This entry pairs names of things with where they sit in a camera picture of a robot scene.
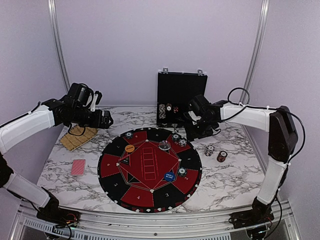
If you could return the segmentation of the blue small blind button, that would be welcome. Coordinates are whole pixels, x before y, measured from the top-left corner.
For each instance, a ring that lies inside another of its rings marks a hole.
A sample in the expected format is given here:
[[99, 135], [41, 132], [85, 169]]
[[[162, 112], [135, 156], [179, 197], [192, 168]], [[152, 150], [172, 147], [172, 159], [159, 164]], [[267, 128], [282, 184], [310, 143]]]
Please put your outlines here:
[[166, 172], [163, 179], [167, 182], [172, 182], [176, 179], [176, 175], [173, 172]]

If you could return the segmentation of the blue cream 10 chip stack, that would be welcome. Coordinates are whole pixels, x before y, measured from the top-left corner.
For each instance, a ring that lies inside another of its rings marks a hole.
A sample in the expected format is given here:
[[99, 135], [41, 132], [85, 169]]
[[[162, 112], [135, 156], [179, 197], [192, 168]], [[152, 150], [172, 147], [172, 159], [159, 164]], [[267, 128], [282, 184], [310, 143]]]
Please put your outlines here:
[[214, 153], [214, 151], [215, 151], [215, 147], [214, 147], [213, 145], [208, 145], [208, 146], [205, 148], [204, 154], [205, 154], [205, 156], [210, 157], [210, 156], [212, 156], [212, 154]]

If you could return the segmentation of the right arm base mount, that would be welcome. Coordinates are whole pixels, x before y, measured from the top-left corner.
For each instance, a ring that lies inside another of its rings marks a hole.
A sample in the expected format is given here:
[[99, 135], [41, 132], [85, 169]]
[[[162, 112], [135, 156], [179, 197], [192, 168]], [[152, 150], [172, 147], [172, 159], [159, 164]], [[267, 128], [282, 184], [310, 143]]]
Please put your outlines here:
[[234, 229], [270, 222], [275, 219], [271, 208], [272, 203], [264, 204], [255, 198], [251, 209], [231, 213], [228, 222]]

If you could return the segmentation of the orange big blind button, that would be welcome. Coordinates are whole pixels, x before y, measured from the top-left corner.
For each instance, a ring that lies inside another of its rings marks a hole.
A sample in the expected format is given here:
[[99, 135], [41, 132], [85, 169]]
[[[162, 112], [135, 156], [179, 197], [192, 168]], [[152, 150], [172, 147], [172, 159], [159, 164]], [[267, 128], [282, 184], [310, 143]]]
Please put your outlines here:
[[127, 153], [132, 153], [134, 150], [135, 150], [135, 146], [132, 145], [132, 144], [128, 144], [125, 146], [124, 150], [127, 152]]

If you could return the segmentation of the black orange 100 chip stack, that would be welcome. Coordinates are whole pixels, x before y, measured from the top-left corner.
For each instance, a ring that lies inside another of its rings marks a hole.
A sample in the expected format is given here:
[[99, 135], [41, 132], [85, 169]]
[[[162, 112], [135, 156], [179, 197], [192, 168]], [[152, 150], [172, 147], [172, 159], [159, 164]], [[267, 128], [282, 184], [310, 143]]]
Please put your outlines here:
[[216, 160], [219, 163], [223, 163], [226, 160], [227, 156], [228, 156], [228, 153], [226, 151], [220, 151], [217, 155]]

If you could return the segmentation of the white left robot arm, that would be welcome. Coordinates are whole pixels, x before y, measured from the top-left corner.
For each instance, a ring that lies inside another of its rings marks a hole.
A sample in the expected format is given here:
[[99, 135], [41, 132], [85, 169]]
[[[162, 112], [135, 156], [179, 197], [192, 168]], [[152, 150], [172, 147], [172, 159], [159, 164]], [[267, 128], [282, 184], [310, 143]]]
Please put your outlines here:
[[44, 208], [44, 215], [53, 223], [63, 219], [59, 202], [45, 189], [30, 182], [9, 167], [3, 154], [27, 138], [46, 129], [64, 124], [84, 128], [108, 129], [114, 123], [108, 110], [72, 106], [56, 99], [41, 103], [11, 122], [0, 126], [0, 186], [34, 205]]

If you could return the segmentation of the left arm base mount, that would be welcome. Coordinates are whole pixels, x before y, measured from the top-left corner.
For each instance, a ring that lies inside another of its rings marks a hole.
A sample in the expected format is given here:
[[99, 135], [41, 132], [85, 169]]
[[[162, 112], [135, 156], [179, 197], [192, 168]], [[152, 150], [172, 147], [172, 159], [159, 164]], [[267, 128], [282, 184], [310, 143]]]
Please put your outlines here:
[[50, 197], [50, 200], [45, 207], [38, 208], [36, 215], [38, 219], [56, 223], [59, 227], [64, 225], [76, 227], [79, 223], [79, 216], [80, 213], [78, 211], [59, 207], [59, 201], [54, 196]]

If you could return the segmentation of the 50 chips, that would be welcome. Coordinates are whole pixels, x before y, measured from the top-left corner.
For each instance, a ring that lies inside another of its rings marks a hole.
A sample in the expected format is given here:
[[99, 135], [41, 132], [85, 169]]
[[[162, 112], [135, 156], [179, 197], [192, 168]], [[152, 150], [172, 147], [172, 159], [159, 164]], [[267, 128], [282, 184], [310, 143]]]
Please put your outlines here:
[[127, 139], [132, 139], [132, 138], [133, 138], [133, 133], [132, 133], [132, 132], [126, 132], [126, 133], [125, 133], [125, 137], [126, 137]]
[[187, 175], [187, 170], [183, 167], [179, 168], [177, 171], [179, 177], [185, 177]]
[[178, 142], [178, 141], [180, 140], [180, 135], [178, 135], [178, 134], [175, 133], [175, 134], [172, 135], [171, 138], [172, 138], [172, 140], [173, 140], [174, 142]]

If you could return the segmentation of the black triangular all-in marker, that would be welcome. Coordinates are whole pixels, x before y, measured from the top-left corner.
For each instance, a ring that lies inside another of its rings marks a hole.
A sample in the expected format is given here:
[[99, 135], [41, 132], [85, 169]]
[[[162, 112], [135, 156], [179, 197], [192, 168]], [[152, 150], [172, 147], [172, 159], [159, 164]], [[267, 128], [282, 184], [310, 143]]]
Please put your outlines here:
[[119, 162], [130, 166], [131, 165], [131, 157], [128, 155], [128, 156], [122, 158]]

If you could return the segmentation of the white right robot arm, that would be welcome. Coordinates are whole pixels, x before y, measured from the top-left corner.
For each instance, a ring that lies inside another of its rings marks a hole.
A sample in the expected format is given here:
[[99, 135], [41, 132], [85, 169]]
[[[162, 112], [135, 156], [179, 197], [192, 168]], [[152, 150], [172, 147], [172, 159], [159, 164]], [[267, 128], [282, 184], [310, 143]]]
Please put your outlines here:
[[268, 165], [261, 188], [253, 200], [247, 219], [258, 224], [267, 216], [267, 210], [283, 185], [294, 156], [298, 133], [293, 114], [286, 106], [278, 108], [251, 106], [220, 100], [210, 103], [199, 95], [188, 103], [189, 111], [199, 119], [194, 121], [197, 135], [205, 137], [205, 127], [222, 122], [240, 124], [268, 133]]

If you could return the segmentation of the clear acrylic dealer button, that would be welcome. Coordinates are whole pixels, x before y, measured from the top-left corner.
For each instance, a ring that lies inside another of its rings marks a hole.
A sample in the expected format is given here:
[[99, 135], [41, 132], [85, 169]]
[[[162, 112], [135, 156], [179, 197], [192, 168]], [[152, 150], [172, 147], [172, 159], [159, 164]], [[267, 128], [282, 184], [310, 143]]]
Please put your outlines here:
[[169, 151], [171, 149], [171, 144], [167, 140], [162, 140], [159, 142], [158, 147], [160, 150]]

